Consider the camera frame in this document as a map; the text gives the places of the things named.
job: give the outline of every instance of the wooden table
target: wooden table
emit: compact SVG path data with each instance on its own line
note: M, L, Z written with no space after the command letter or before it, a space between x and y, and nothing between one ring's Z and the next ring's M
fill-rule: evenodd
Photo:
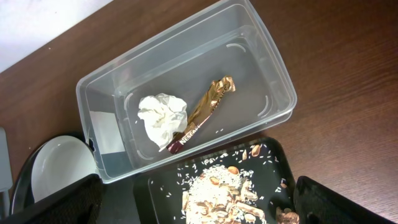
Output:
M14 180L52 136L81 131L75 87L106 62L215 0L115 0L0 74ZM398 222L398 4L253 0L298 95L265 133L307 175Z

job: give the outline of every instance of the brown wooden surface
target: brown wooden surface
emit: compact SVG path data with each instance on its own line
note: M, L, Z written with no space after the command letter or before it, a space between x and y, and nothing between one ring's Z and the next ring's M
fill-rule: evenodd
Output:
M14 180L32 150L81 131L80 78L214 2L115 0L1 73L0 126ZM283 145L296 178L398 222L396 0L252 3L298 95L291 119L265 133Z

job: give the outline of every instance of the black tray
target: black tray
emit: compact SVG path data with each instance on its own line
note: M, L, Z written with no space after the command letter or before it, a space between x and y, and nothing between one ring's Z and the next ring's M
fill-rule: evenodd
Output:
M240 150L246 149L249 155L250 146L254 144L264 145L260 155L250 159L248 156L247 160L238 163L242 159ZM232 156L235 151L239 151L239 154ZM221 158L224 153L228 153L228 156ZM205 159L215 159L216 157L218 159L214 163L207 164L207 166L202 164ZM192 167L193 164L197 166L197 173ZM285 154L281 145L275 139L265 138L200 156L184 163L164 167L161 170L138 177L134 184L133 192L136 203L139 205L138 213L141 223L185 223L186 219L181 219L183 216L181 213L182 192L184 191L182 189L186 188L188 190L189 186L188 184L178 185L177 182L181 183L182 178L177 174L180 173L182 177L185 177L186 173L189 173L190 177L198 176L204 168L209 168L216 164L226 167L236 166L239 170L254 171L253 176L249 179L254 184L253 191L256 191L259 197L264 196L263 200L256 201L256 205L265 212L267 223L276 223L275 213L277 207L294 210L293 192L295 181ZM282 178L285 179L284 183L287 184L286 189L280 186ZM281 188L281 192L275 191L277 187Z

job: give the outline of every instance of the gray metal object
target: gray metal object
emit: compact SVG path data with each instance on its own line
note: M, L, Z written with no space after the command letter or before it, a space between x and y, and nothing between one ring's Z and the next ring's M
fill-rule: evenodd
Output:
M10 200L8 190L12 187L12 176L6 132L0 128L0 219L7 217Z

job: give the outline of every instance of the round white object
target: round white object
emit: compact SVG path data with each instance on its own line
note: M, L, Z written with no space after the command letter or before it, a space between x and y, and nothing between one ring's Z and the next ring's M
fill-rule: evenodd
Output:
M35 202L94 174L96 163L90 148L79 139L59 136L39 151L32 169Z

